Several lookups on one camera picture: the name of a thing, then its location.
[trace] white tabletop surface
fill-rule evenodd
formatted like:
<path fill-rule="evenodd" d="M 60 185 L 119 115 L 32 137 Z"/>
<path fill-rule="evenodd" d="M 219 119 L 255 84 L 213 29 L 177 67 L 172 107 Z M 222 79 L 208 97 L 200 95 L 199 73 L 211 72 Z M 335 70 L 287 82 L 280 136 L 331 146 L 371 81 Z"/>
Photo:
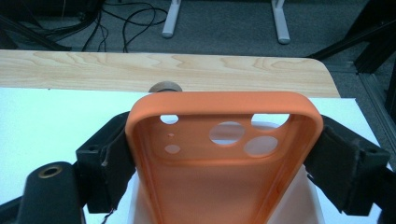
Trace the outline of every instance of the white tabletop surface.
<path fill-rule="evenodd" d="M 74 163 L 77 148 L 115 115 L 129 111 L 144 95 L 141 92 L 0 88 L 0 203 L 21 196 L 25 178 L 34 169 L 54 161 Z M 377 144 L 354 99 L 313 98 L 311 101 L 321 114 Z M 131 222 L 136 180 L 135 176 L 130 181 L 119 210 L 107 223 Z M 315 212 L 321 211 L 322 217 L 318 214 L 319 218 L 313 223 L 376 223 L 380 211 L 377 206 L 369 217 L 348 217 L 339 214 L 320 189 L 316 188 L 316 192 L 319 205 Z M 90 215 L 86 209 L 85 214 L 88 224 L 101 223 L 104 217 L 104 214 Z"/>

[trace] wooden table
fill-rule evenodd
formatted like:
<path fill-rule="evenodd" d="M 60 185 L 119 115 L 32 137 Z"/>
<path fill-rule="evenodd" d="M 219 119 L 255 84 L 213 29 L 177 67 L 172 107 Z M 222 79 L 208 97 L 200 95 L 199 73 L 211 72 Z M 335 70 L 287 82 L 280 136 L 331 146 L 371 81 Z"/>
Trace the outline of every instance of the wooden table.
<path fill-rule="evenodd" d="M 160 81 L 183 91 L 297 91 L 340 97 L 312 59 L 160 53 L 0 50 L 0 87 L 148 91 Z"/>

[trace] metal leg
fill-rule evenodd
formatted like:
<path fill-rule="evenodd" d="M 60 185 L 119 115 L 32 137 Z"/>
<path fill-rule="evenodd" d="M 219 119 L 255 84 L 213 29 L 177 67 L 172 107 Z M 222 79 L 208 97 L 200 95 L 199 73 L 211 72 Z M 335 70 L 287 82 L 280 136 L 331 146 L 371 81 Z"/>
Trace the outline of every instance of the metal leg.
<path fill-rule="evenodd" d="M 277 41 L 280 44 L 289 44 L 290 37 L 288 25 L 286 24 L 285 13 L 283 13 L 283 4 L 285 0 L 271 0 L 274 12 Z"/>
<path fill-rule="evenodd" d="M 163 27 L 163 37 L 165 38 L 170 38 L 173 36 L 180 4 L 181 0 L 172 0 L 168 11 L 168 16 L 166 17 L 165 26 Z"/>

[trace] white table leg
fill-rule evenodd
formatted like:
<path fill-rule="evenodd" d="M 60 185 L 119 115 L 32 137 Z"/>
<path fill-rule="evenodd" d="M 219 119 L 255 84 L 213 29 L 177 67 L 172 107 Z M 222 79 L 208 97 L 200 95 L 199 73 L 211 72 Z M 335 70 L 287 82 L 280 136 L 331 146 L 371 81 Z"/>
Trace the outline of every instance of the white table leg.
<path fill-rule="evenodd" d="M 283 13 L 284 2 L 285 0 L 271 0 L 277 32 L 277 41 L 280 44 L 289 44 L 290 37 L 288 25 L 286 24 L 285 13 Z"/>
<path fill-rule="evenodd" d="M 166 17 L 165 26 L 163 27 L 163 37 L 165 38 L 170 38 L 173 35 L 180 3 L 181 0 L 172 0 L 168 11 L 168 16 Z"/>

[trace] gray carpet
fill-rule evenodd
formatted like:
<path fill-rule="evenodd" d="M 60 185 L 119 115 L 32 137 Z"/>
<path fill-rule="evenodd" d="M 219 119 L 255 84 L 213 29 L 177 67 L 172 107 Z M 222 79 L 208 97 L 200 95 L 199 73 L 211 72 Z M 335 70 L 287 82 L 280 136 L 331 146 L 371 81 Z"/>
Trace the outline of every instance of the gray carpet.
<path fill-rule="evenodd" d="M 165 10 L 168 10 L 170 4 L 170 0 L 150 0 L 149 2 Z M 286 0 L 284 10 L 291 42 L 288 45 L 280 45 L 276 40 L 276 28 L 269 0 L 182 0 L 173 38 L 162 38 L 162 24 L 153 26 L 132 41 L 128 50 L 129 52 L 304 57 L 341 40 L 366 2 L 367 0 Z M 142 6 L 105 6 L 105 9 L 123 18 L 127 18 L 139 8 Z M 142 13 L 134 17 L 133 21 L 148 23 L 152 15 L 152 11 Z M 163 18 L 164 14 L 157 12 L 156 21 Z M 76 22 L 78 22 L 77 19 L 73 17 L 40 20 L 43 26 L 49 28 Z M 109 31 L 106 51 L 122 52 L 124 22 L 103 13 L 102 24 Z M 74 51 L 80 51 L 93 28 L 94 24 L 59 43 L 72 47 Z M 144 27 L 128 25 L 125 32 L 127 39 L 132 38 L 142 29 Z M 97 51 L 102 40 L 99 29 L 87 51 Z M 359 44 L 323 62 L 328 65 L 341 96 L 357 99 L 381 147 L 392 152 L 391 165 L 395 168 L 394 151 L 384 133 L 384 128 L 378 121 L 366 89 L 359 77 L 355 75 L 353 67 L 347 70 L 343 68 L 345 64 L 353 62 L 365 46 L 364 43 Z M 36 47 L 23 46 L 22 48 L 34 49 Z M 388 87 L 394 58 L 395 54 L 375 72 L 384 90 Z"/>

